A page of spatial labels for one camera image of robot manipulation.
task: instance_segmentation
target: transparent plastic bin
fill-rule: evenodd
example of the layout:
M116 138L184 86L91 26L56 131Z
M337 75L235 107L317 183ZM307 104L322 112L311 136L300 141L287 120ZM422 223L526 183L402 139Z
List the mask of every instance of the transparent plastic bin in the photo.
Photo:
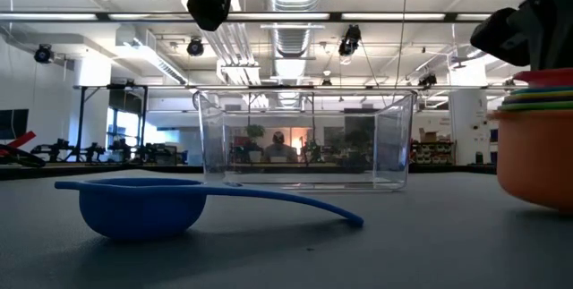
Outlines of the transparent plastic bin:
M264 95L279 100L284 93ZM206 180L298 191L395 191L406 186L414 93L395 96L396 102L381 110L345 111L312 106L343 91L287 93L299 100L296 105L271 101L264 109L249 109L246 96L255 94L248 90L197 94ZM264 136L250 138L248 125L262 126ZM283 146L273 143L276 132L284 136Z

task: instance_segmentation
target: ceiling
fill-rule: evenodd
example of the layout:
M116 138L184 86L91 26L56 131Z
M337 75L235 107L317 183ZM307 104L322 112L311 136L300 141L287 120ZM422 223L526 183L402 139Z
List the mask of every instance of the ceiling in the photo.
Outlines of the ceiling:
M58 12L184 12L182 0L0 0L0 10L10 11L58 11ZM244 12L266 11L266 0L239 0ZM517 7L524 0L321 0L320 11L325 12L468 12L491 13L508 6ZM345 23L316 23L322 29L313 30L310 60L306 64L306 83L320 84L325 70L331 71L334 84L363 85L391 84L405 79L416 80L420 72L415 72L438 53L450 52L454 47L469 44L469 38L475 24L459 23L360 23L363 37L362 46L355 52L350 65L340 65L338 61L338 43L346 32ZM123 57L116 49L115 34L119 27L114 23L30 23L22 28L37 33L80 34L97 43L117 58L139 69L132 76L148 82L156 82L163 74L150 66L145 60ZM220 84L215 71L217 57L208 44L201 57L190 57L185 48L191 37L200 37L201 32L194 23L148 23L135 25L137 30L149 30L158 39L158 51L168 62L185 71L193 83ZM247 23L247 36L255 59L261 66L261 78L267 79L273 74L272 43L268 30L261 24ZM178 48L172 48L172 42ZM118 70L118 76L130 76ZM499 82L519 69L499 62L487 67L487 80ZM448 83L448 67L439 64L434 71L440 83Z

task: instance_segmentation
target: desk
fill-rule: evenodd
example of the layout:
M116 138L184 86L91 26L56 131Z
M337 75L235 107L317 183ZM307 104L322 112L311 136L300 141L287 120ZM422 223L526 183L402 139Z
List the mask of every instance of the desk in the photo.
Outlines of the desk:
M117 176L169 176L123 171ZM185 236L111 242L55 179L0 182L2 288L571 288L573 219L506 195L493 175L416 174L405 191L313 194L365 219L210 197Z

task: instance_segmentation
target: person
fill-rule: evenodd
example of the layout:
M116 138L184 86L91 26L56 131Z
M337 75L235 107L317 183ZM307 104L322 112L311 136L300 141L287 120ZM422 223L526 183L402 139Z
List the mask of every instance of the person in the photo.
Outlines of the person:
M262 162L270 163L273 157L284 157L287 163L297 163L298 156L296 150L285 145L285 135L282 132L275 132L272 136L272 145L265 148Z

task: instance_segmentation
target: ventilation pipe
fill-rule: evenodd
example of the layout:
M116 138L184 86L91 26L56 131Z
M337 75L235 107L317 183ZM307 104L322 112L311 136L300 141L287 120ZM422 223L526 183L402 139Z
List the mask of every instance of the ventilation pipe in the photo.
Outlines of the ventilation pipe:
M273 12L311 12L318 8L320 0L268 0L269 8ZM304 76L306 61L304 59L293 60L292 58L304 58L308 56L308 49L312 40L311 30L274 29L272 32L273 45L275 48L275 71L280 82L300 83ZM281 101L285 106L296 103L295 98L288 96Z

